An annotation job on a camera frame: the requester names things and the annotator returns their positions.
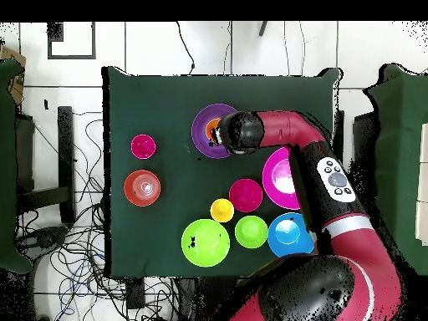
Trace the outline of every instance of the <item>floor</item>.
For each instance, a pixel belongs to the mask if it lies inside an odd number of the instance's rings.
[[[265,34],[259,37],[261,24],[261,21],[233,21],[232,25],[228,21],[180,22],[181,35],[195,63],[192,73],[314,76],[325,68],[341,68],[344,77],[339,86],[339,108],[345,112],[345,167],[353,154],[353,119],[372,110],[362,89],[377,81],[380,66],[399,63],[417,73],[428,69],[424,23],[269,21]],[[57,107],[72,106],[75,144],[87,156],[89,168],[99,158],[95,144],[101,149],[103,146],[103,125],[99,121],[102,119],[102,66],[113,65],[139,75],[188,74],[191,70],[191,59],[176,23],[96,23],[95,43],[91,23],[64,23],[64,41],[52,43],[52,55],[69,56],[67,59],[48,59],[46,23],[0,23],[0,37],[8,47],[27,58],[23,112],[33,117],[40,131],[57,147]],[[93,47],[96,59],[73,59],[72,56],[91,56]],[[96,121],[87,131],[94,142],[85,134],[86,125],[93,120]],[[82,152],[76,150],[75,154],[77,171],[87,176]],[[33,159],[36,189],[57,186],[58,164],[54,163],[57,153],[37,131]],[[92,176],[104,185],[102,159]],[[77,204],[78,212],[89,206],[91,199],[93,202],[100,200],[101,194],[92,188],[90,193],[82,193],[84,181],[78,174],[75,186],[76,201],[81,199]],[[56,206],[39,212],[32,227],[59,223]],[[34,213],[27,214],[25,222],[33,216]],[[75,230],[84,230],[89,224],[89,215],[84,216]],[[97,245],[103,247],[102,237],[97,237]],[[39,314],[47,314],[51,319],[64,308],[61,308],[61,297],[67,303],[70,295],[69,283],[62,282],[70,275],[63,257],[69,262],[79,260],[74,254],[46,256],[36,274],[36,308]],[[79,266],[82,272],[84,265],[78,262],[72,271],[77,272]],[[147,282],[155,284],[157,280],[148,279]],[[123,287],[120,284],[110,286],[117,292]],[[85,295],[84,290],[60,321],[82,321],[82,314],[88,312],[91,305],[93,311],[84,321],[125,321],[110,299],[98,299],[94,305],[94,296]],[[117,307],[122,305],[123,302],[117,301]],[[162,312],[168,316],[171,307],[166,305]]]

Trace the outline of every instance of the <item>green bowl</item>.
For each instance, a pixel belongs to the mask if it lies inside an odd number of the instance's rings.
[[[268,239],[268,225],[257,216],[246,216],[235,226],[237,241],[246,248],[258,248]]]
[[[199,267],[216,266],[225,259],[230,246],[226,229],[212,219],[194,221],[181,237],[184,256]]]

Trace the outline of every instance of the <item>magenta bowl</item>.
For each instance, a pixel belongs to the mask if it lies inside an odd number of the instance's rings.
[[[288,148],[280,148],[267,159],[262,173],[264,191],[273,203],[282,208],[299,210],[288,161]]]
[[[149,159],[155,154],[156,143],[151,136],[140,134],[130,142],[130,150],[139,159]]]
[[[243,178],[233,183],[229,190],[229,201],[237,211],[248,213],[258,209],[263,199],[263,190],[253,180]]]

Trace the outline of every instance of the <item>red bowl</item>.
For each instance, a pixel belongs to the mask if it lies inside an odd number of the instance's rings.
[[[126,177],[125,196],[136,206],[149,206],[161,193],[161,183],[157,176],[147,170],[137,170]]]

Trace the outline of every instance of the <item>dark green table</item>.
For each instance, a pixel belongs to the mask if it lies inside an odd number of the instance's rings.
[[[296,110],[309,112],[330,132],[333,88],[339,69],[315,78],[262,76],[130,76],[103,68],[106,255],[113,278],[142,276],[248,276],[275,258],[268,244],[255,250],[241,247],[234,227],[243,217],[236,212],[225,224],[231,238],[226,259],[215,267],[189,263],[181,252],[181,235],[191,222],[210,218],[211,203],[228,197],[232,183],[252,178],[262,184],[262,168],[276,150],[214,160],[202,155],[191,140],[191,123],[209,104],[229,104],[237,110]],[[138,160],[130,142],[138,134],[157,144],[149,160]],[[126,177],[146,169],[160,179],[159,199],[148,207],[130,204],[124,194]],[[253,213],[269,224],[287,212],[265,195]]]

